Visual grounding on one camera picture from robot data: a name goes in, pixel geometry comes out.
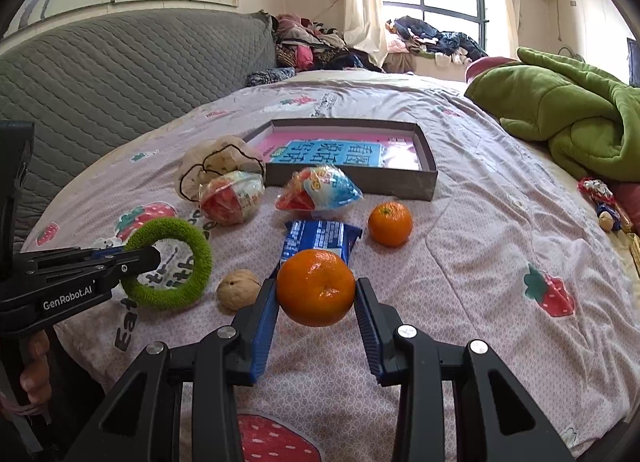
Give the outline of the left hand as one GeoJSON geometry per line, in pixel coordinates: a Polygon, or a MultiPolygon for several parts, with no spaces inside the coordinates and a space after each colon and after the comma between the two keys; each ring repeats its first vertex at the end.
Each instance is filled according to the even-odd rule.
{"type": "Polygon", "coordinates": [[[38,332],[27,343],[29,364],[23,371],[20,381],[26,392],[29,405],[24,414],[35,414],[51,399],[50,369],[47,354],[50,342],[47,334],[38,332]]]}

